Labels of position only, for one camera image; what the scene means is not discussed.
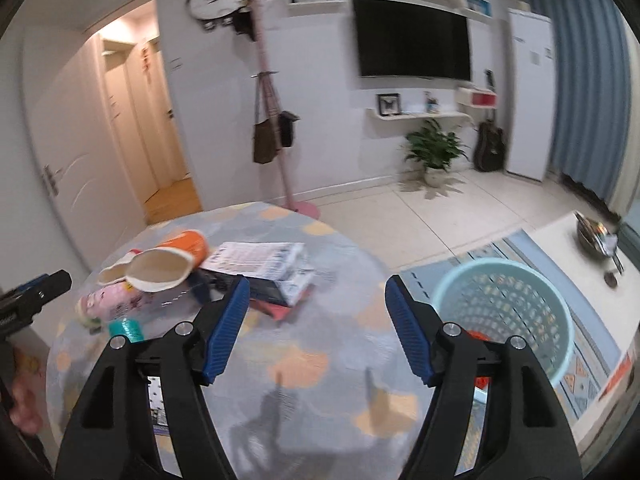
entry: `wooden floor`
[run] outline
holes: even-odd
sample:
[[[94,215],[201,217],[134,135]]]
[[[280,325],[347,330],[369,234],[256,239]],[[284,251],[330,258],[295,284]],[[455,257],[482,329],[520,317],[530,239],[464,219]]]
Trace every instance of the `wooden floor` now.
[[[147,225],[201,211],[200,199],[190,178],[185,178],[161,189],[145,203]]]

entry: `brown bag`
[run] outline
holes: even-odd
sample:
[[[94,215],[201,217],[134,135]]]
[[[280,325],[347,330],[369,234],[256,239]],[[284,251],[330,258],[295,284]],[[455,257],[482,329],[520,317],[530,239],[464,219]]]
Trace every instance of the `brown bag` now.
[[[254,162],[268,164],[278,153],[276,138],[273,133],[271,120],[259,123],[260,120],[260,85],[262,78],[258,77],[258,85],[255,91],[255,126],[254,126]]]

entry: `guitar case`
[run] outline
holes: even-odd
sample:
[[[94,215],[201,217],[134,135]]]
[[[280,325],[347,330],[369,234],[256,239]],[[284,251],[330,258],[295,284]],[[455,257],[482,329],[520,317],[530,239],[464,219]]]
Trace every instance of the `guitar case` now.
[[[474,152],[474,167],[483,173],[499,171],[504,167],[506,149],[502,129],[492,120],[486,120],[478,129],[478,144]]]

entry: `door handle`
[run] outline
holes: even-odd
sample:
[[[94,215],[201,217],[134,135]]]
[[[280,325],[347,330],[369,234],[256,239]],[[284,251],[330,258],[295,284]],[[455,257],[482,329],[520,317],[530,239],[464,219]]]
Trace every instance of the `door handle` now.
[[[42,168],[42,179],[44,180],[45,187],[50,190],[54,197],[60,194],[58,183],[56,182],[56,175],[61,172],[62,170],[58,170],[56,173],[52,173],[51,168],[48,164],[44,168]]]

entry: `tiled floor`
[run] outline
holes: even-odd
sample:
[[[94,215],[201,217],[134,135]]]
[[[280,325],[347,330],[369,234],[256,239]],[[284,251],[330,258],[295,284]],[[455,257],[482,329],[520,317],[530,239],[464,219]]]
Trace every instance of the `tiled floor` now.
[[[146,223],[157,224],[202,211],[193,180],[174,182],[153,195],[145,203]]]
[[[410,181],[311,202],[319,206],[323,222],[392,271],[443,260],[519,229],[535,230],[573,210],[601,219],[584,200],[550,180],[538,184],[474,170],[452,173],[437,190]]]

